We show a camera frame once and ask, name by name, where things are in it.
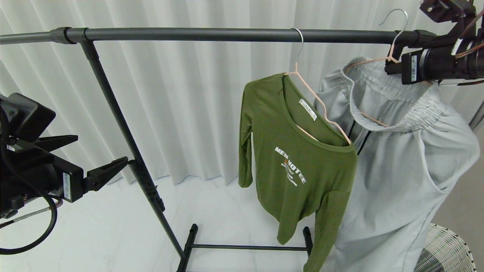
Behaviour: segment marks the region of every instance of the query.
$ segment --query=black drawstring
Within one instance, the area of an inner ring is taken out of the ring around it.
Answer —
[[[351,137],[351,133],[353,132],[353,128],[355,127],[355,124],[356,124],[356,120],[353,120],[353,124],[351,125],[351,128],[349,129],[348,138]],[[360,153],[361,153],[361,151],[362,151],[362,149],[363,149],[363,147],[366,143],[366,140],[368,139],[368,137],[370,137],[370,133],[371,133],[371,131],[368,131],[368,133],[364,137],[362,146],[360,147],[360,150],[358,150],[357,155],[360,155]]]

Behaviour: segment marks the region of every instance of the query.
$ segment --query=white marble floor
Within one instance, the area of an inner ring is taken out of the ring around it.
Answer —
[[[260,206],[255,185],[225,186],[222,178],[204,181],[189,177],[178,185],[171,178],[155,181],[165,215],[184,247],[193,223],[197,243],[279,245],[278,223]],[[44,207],[41,199],[21,213]],[[48,213],[0,231],[2,247],[18,247],[36,239],[46,228]],[[302,220],[287,246],[304,246],[303,228],[314,230],[314,217]],[[298,272],[305,252],[194,249],[190,272]],[[90,192],[59,210],[54,231],[29,252],[0,257],[1,272],[171,272],[179,257],[139,186],[124,180]]]

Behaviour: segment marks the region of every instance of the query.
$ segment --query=metal hanger hook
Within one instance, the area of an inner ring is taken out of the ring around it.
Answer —
[[[389,16],[390,14],[392,14],[392,12],[397,11],[397,10],[399,10],[399,11],[401,11],[401,12],[403,12],[403,13],[405,14],[405,26],[403,27],[403,30],[402,30],[402,31],[400,31],[400,32],[399,32],[399,33],[398,33],[398,34],[395,36],[395,38],[393,39],[392,45],[395,45],[395,41],[396,41],[396,39],[398,38],[398,36],[400,36],[400,35],[401,35],[401,34],[402,34],[402,33],[403,33],[403,32],[404,32],[406,29],[407,29],[407,25],[408,25],[408,13],[407,13],[406,11],[404,11],[403,9],[393,9],[393,10],[391,10],[390,12],[388,12],[388,14],[387,14],[387,16],[385,17],[385,19],[383,20],[383,22],[381,22],[381,23],[379,24],[379,26],[383,25],[383,24],[385,23],[385,21],[387,20],[388,16]]]
[[[301,30],[299,30],[297,28],[291,28],[291,29],[294,29],[297,32],[299,32],[299,35],[301,36],[301,49],[299,50],[298,54],[296,55],[296,62],[298,62],[298,60],[299,60],[299,54],[301,54],[301,51],[304,48],[304,37],[303,37],[303,34],[301,33]]]

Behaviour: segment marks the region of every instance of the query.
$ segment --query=beige wall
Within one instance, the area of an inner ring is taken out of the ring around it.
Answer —
[[[461,177],[433,222],[464,239],[479,271],[484,270],[484,125],[476,135],[481,145],[481,158]]]

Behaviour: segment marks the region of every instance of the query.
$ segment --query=clothing rack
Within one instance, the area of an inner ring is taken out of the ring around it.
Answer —
[[[305,43],[351,43],[351,44],[389,44],[397,35],[397,31],[371,30],[300,30]],[[432,35],[426,31],[404,31],[396,40],[396,54],[401,54],[405,46],[419,47]],[[111,111],[121,129],[121,132],[133,154],[134,159],[129,166],[136,177],[154,213],[180,256],[177,272],[186,272],[190,254],[194,248],[212,249],[250,249],[250,250],[288,250],[306,251],[311,254],[313,243],[308,227],[303,230],[305,247],[287,246],[255,246],[255,245],[219,245],[196,244],[195,238],[198,226],[190,228],[184,249],[180,246],[173,230],[163,212],[165,205],[156,190],[141,152],[123,116],[116,100],[103,66],[99,60],[94,41],[225,41],[225,42],[289,42],[301,41],[300,34],[292,29],[217,29],[217,28],[110,28],[89,29],[61,27],[46,32],[24,34],[8,34],[0,36],[0,45],[55,42],[60,44],[80,44],[86,58],[91,64],[99,86],[111,108]]]

